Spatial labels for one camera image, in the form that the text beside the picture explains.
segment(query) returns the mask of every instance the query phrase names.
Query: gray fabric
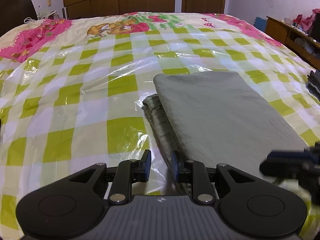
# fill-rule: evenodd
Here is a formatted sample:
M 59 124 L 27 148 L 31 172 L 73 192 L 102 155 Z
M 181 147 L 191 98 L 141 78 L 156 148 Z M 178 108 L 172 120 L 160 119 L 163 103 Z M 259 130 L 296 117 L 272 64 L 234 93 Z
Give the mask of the gray fabric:
M 318 98 L 318 100 L 320 100 L 320 90 L 316 85 L 308 81 L 306 83 L 306 88 L 309 90 L 311 94 L 313 94 L 316 98 Z
M 260 176 L 273 149 L 303 150 L 292 127 L 235 72 L 158 74 L 143 101 L 167 161 L 174 149 L 207 167 L 228 163 Z

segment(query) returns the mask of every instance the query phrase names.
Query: round black pad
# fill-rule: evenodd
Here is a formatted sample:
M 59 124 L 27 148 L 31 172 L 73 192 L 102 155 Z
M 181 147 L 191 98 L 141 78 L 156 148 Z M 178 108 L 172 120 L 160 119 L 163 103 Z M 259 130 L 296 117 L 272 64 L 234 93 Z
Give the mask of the round black pad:
M 39 210 L 51 217 L 61 217 L 76 208 L 76 201 L 69 196 L 56 195 L 44 198 L 39 203 Z
M 17 206 L 17 219 L 26 235 L 37 239 L 68 239 L 94 227 L 104 212 L 103 200 L 85 183 L 43 187 Z
M 248 200 L 248 208 L 259 216 L 274 217 L 284 210 L 284 204 L 276 197 L 259 195 Z
M 220 214 L 235 230 L 253 237 L 298 233 L 307 208 L 294 193 L 268 183 L 241 183 L 220 203 Z

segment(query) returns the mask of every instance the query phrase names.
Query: white cable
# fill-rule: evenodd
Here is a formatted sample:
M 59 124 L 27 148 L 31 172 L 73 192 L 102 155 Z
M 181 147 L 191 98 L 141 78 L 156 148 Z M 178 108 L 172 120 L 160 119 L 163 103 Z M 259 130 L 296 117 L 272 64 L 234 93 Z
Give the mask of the white cable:
M 35 22 L 36 20 L 30 18 L 30 17 L 27 17 L 24 19 L 23 21 L 25 24 L 28 23 L 29 24 L 29 27 L 31 27 L 31 25 L 36 25 Z M 42 22 L 40 25 L 36 25 L 37 27 L 41 26 L 41 25 L 50 25 L 49 23 L 47 22 Z

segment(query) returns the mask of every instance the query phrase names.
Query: plastic sheet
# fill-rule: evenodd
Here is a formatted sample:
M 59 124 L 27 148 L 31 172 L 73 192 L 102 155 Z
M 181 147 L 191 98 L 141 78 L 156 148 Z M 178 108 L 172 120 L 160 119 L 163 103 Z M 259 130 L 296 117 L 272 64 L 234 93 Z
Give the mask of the plastic sheet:
M 145 149 L 150 179 L 133 193 L 178 193 L 142 109 L 158 73 L 237 71 L 308 144 L 320 136 L 318 101 L 304 86 L 311 67 L 287 48 L 223 27 L 108 35 L 0 66 L 3 238 L 22 235 L 15 206 L 27 193 L 94 163 L 139 159 Z
M 299 236 L 304 240 L 313 240 L 320 230 L 320 207 L 311 203 L 311 195 L 298 185 L 297 180 L 276 180 L 276 185 L 297 194 L 305 202 L 308 216 Z

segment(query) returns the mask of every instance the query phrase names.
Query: logo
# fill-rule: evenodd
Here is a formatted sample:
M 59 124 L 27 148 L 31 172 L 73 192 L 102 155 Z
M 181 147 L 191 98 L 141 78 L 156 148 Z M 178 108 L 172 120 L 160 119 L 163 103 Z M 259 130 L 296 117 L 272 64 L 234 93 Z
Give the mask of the logo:
M 161 197 L 161 198 L 158 198 L 157 201 L 160 203 L 163 203 L 164 201 L 166 201 L 166 199 L 164 197 Z

